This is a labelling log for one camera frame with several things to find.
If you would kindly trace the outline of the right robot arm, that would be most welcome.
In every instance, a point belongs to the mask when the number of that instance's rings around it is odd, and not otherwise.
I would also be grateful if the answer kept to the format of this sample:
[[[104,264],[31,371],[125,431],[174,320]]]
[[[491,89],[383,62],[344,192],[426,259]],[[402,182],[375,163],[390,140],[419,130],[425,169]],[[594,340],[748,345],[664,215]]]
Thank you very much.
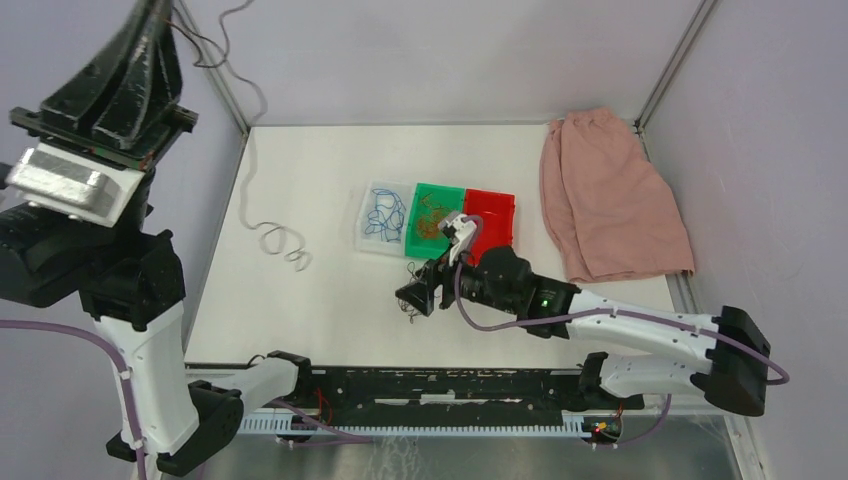
[[[633,356],[587,356],[577,392],[591,408],[636,395],[690,395],[726,412],[760,417],[773,383],[769,373],[777,368],[770,343],[742,309],[725,306],[709,315],[629,305],[536,274],[509,246],[488,250],[475,265],[465,256],[429,260],[395,296],[422,316],[456,306],[478,331],[497,328],[472,320],[466,302],[513,315],[502,330],[635,350]]]

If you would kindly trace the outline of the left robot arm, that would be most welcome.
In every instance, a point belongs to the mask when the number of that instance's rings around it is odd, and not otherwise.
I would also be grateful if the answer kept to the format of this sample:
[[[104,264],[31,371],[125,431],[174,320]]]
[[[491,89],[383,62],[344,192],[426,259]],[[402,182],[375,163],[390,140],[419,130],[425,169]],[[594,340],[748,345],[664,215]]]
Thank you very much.
[[[315,382],[302,356],[274,351],[218,380],[186,376],[186,289],[172,233],[143,232],[157,163],[197,123],[180,105],[183,79],[168,1],[138,1],[116,34],[37,110],[12,125],[38,141],[1,168],[22,201],[1,214],[1,296],[47,308],[77,295],[92,330],[5,320],[5,329],[87,340],[111,359],[123,425],[112,457],[140,478],[184,476],[226,447],[243,418],[278,400],[307,404]]]

